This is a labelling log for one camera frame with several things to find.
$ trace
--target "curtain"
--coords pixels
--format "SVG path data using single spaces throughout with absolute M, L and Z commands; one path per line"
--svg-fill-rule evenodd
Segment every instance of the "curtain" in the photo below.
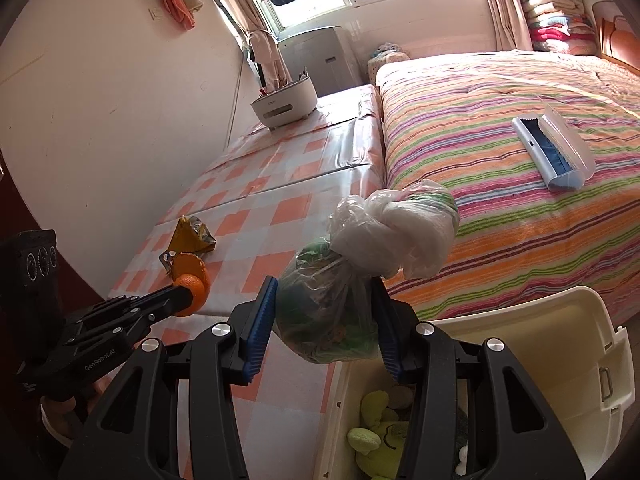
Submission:
M 533 50 L 520 0 L 488 0 L 494 20 L 496 50 Z
M 254 1 L 223 0 L 223 2 L 249 37 L 255 62 L 260 63 L 264 73 L 267 92 L 291 82 L 289 70 L 282 60 L 275 38 L 269 32 L 269 27 Z

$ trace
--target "white plastic bag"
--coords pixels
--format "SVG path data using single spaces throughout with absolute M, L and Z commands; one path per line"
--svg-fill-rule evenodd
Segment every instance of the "white plastic bag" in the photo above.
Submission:
M 407 278 L 435 275 L 459 221 L 453 197 L 431 180 L 342 199 L 329 217 L 329 238 L 306 245 L 282 273 L 274 332 L 313 363 L 374 358 L 370 279 L 400 267 Z

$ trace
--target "plastic tablecloth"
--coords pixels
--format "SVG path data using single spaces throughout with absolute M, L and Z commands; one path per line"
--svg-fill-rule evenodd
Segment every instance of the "plastic tablecloth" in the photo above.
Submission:
M 266 275 L 279 276 L 299 248 L 326 233 L 348 194 L 384 186 L 378 96 L 364 86 L 321 98 L 308 119 L 270 132 L 259 125 L 210 165 L 152 229 L 110 296 L 143 295 L 170 283 L 158 256 L 177 219 L 197 215 L 216 238 L 204 256 L 212 279 L 206 305 L 153 326 L 165 344 L 197 336 L 255 299 Z M 312 476 L 333 365 L 302 360 L 272 335 L 261 372 L 233 387 L 236 421 L 252 480 Z M 192 478 L 188 382 L 178 395 L 178 456 Z

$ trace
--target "silver screw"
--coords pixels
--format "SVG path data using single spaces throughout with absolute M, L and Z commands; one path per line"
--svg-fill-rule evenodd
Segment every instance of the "silver screw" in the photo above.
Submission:
M 436 329 L 431 323 L 418 323 L 415 326 L 415 331 L 420 335 L 431 335 Z
M 142 349 L 145 352 L 153 352 L 160 346 L 160 342 L 158 341 L 158 339 L 145 339 L 140 346 L 142 346 Z
M 217 336 L 227 335 L 231 332 L 231 327 L 227 323 L 218 323 L 211 327 L 211 333 Z
M 486 345 L 490 350 L 494 352 L 502 352 L 504 350 L 504 343 L 500 341 L 497 337 L 492 337 L 489 341 L 486 342 Z

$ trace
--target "striped blanket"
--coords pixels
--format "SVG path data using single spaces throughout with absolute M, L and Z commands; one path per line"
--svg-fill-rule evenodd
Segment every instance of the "striped blanket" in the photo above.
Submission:
M 437 56 L 378 74 L 388 187 L 443 184 L 460 210 L 446 266 L 387 282 L 421 319 L 594 288 L 614 322 L 640 310 L 640 78 L 595 57 Z M 511 126 L 550 104 L 596 159 L 580 191 L 550 192 Z

